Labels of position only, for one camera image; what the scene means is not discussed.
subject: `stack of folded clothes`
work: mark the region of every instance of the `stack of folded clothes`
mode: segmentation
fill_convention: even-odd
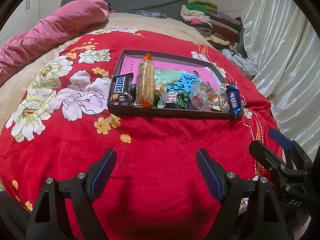
[[[241,22],[218,12],[214,2],[189,0],[182,6],[181,17],[218,50],[235,49],[240,41]]]

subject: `floral bedspread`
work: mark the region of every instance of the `floral bedspread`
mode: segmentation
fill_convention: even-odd
[[[115,116],[107,98],[124,49],[193,57],[214,63],[239,87],[241,120],[189,120]],[[268,137],[276,127],[270,103],[219,52],[170,36],[116,29],[83,36],[48,62],[28,88],[0,137],[0,178],[29,212],[47,177],[70,179],[107,148],[117,164],[93,204],[110,239],[201,239],[219,210],[196,165],[205,148],[214,161],[245,179],[264,173],[248,146],[258,139],[281,155]],[[245,209],[242,201],[241,210]],[[76,237],[81,237],[67,202]]]

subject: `blue wrapper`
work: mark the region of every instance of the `blue wrapper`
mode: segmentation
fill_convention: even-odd
[[[232,113],[238,114],[241,111],[241,98],[239,89],[233,84],[227,85],[227,89],[230,110]]]

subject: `textured blue pad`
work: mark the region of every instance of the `textured blue pad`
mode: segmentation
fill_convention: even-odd
[[[280,131],[275,128],[269,129],[269,137],[274,140],[277,144],[279,144],[284,150],[292,150],[292,143],[291,141],[284,136]]]
[[[223,200],[220,180],[201,151],[197,151],[196,161],[211,196],[220,203]]]
[[[112,150],[103,162],[96,176],[93,178],[91,183],[91,193],[89,195],[92,202],[101,197],[113,168],[116,165],[116,158],[116,151]]]

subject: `white curtain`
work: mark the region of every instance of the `white curtain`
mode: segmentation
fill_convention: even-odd
[[[313,160],[320,140],[320,39],[292,0],[251,0],[244,47],[281,132]]]

